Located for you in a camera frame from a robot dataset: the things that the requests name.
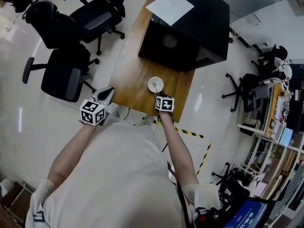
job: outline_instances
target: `person's left arm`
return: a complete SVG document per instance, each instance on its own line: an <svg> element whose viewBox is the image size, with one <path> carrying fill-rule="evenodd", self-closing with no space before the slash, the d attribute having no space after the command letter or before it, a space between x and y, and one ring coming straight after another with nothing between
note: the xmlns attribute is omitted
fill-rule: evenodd
<svg viewBox="0 0 304 228"><path fill-rule="evenodd" d="M55 158L47 177L47 179L54 184L55 190L68 178L77 166L96 128L97 126L84 125Z"/></svg>

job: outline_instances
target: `white tile floor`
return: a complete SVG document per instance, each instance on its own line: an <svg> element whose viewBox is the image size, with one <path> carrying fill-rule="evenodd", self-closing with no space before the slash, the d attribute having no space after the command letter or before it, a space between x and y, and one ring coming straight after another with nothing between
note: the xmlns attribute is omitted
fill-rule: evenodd
<svg viewBox="0 0 304 228"><path fill-rule="evenodd" d="M81 6L78 0L50 0L58 11L69 15ZM126 18L117 26L126 35L146 0L125 0ZM79 106L91 94L83 87L78 103L52 98L40 89L43 70L31 72L28 84L22 83L22 74L29 57L35 63L47 63L51 50L47 49L38 33L17 16L11 6L0 10L0 171L4 176L23 180L37 187L47 176L52 161L65 144L82 127L78 122ZM99 65L90 69L95 88L108 86L125 40L118 35L104 35ZM95 58L97 41L85 46ZM211 172L220 172L225 162L245 160L252 145L252 137L242 134L235 126L237 113L231 113L234 98L221 99L222 94L233 91L226 73L239 78L254 72L250 60L252 50L236 42L229 45L225 62L196 70L188 99L177 127L200 133L204 139L181 133L193 157L196 170L210 140L211 150L198 175L201 183L213 180ZM127 114L124 109L122 117ZM136 124L144 114L130 111L126 122ZM161 126L153 125L156 137L166 144ZM164 154L170 160L168 150Z"/></svg>

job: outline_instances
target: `black and white marker cube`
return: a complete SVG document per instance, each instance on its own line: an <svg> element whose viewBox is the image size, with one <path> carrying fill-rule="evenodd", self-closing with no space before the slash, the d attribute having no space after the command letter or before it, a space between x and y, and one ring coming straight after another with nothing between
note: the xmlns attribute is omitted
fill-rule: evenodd
<svg viewBox="0 0 304 228"><path fill-rule="evenodd" d="M155 108L157 110L160 110L160 111L163 111L163 112L173 112L173 110L174 110L174 98L157 96L156 97Z"/></svg>
<svg viewBox="0 0 304 228"><path fill-rule="evenodd" d="M97 102L84 100L80 107L80 118L88 124L97 125L105 119L105 106Z"/></svg>

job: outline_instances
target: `blue screen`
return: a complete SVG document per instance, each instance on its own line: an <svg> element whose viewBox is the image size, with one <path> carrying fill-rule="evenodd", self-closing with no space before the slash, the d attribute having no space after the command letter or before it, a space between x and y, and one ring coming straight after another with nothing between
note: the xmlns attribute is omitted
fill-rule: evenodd
<svg viewBox="0 0 304 228"><path fill-rule="evenodd" d="M292 134L293 130L289 128L284 128L279 144L288 147Z"/></svg>
<svg viewBox="0 0 304 228"><path fill-rule="evenodd" d="M225 228L254 228L267 210L267 203L247 200Z"/></svg>

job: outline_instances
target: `hazard tape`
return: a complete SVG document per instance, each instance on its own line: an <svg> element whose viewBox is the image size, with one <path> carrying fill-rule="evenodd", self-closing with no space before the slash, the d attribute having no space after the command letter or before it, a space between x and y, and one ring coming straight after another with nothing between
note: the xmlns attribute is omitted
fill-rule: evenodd
<svg viewBox="0 0 304 228"><path fill-rule="evenodd" d="M153 123L154 123L154 124L157 124L157 125L159 125L159 126L162 126L162 123L160 123L160 122L158 122L158 121L156 121L156 120L153 120ZM198 133L194 133L194 132L190 132L190 131L187 131L187 130L179 129L179 128L177 128L177 127L176 127L175 129L176 129L176 131L178 131L178 132L180 132L180 133L186 133L186 134L189 134L189 135L192 135L192 136L201 138L201 139L204 138L203 135L198 134Z"/></svg>
<svg viewBox="0 0 304 228"><path fill-rule="evenodd" d="M208 148L207 148L207 150L206 150L205 156L204 156L203 161L201 162L201 164L200 164L200 166L199 166L199 170L198 170L198 172L196 173L196 175L199 174L200 169L201 169L203 163L205 162L205 159L206 159L206 157L207 157L207 154L208 154L208 152L209 152L209 149L210 149L211 145L212 145L212 141L210 141L210 144L209 144L209 146L208 146Z"/></svg>

